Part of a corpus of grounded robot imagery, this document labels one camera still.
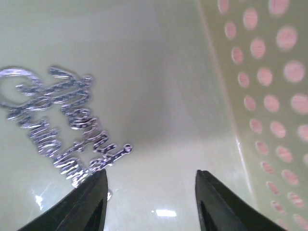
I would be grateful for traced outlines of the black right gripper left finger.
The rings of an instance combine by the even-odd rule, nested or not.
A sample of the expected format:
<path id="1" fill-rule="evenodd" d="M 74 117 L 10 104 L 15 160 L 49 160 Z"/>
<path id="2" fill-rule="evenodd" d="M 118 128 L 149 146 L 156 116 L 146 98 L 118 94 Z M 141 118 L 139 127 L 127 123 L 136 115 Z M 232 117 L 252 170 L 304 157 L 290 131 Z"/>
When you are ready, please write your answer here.
<path id="1" fill-rule="evenodd" d="M 106 170 L 93 173 L 21 231 L 102 231 L 108 196 Z"/>

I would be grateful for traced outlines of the light green plastic basket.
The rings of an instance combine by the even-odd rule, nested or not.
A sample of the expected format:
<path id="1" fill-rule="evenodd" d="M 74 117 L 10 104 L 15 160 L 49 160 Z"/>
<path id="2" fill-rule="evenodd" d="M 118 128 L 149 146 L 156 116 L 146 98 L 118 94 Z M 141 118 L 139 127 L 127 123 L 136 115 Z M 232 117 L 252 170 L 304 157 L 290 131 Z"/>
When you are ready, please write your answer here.
<path id="1" fill-rule="evenodd" d="M 118 149 L 103 231 L 201 231 L 198 170 L 283 231 L 308 228 L 305 0 L 3 0 L 0 69 L 93 78 Z M 0 228 L 73 189 L 0 108 Z"/>

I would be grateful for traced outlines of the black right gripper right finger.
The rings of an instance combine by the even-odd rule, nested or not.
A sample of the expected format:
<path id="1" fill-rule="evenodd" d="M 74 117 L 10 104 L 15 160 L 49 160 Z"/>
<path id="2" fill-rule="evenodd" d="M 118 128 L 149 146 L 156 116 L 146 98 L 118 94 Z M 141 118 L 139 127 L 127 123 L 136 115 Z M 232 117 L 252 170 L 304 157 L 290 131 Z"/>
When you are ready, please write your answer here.
<path id="1" fill-rule="evenodd" d="M 283 231 L 208 171 L 198 170 L 195 197 L 202 231 Z"/>

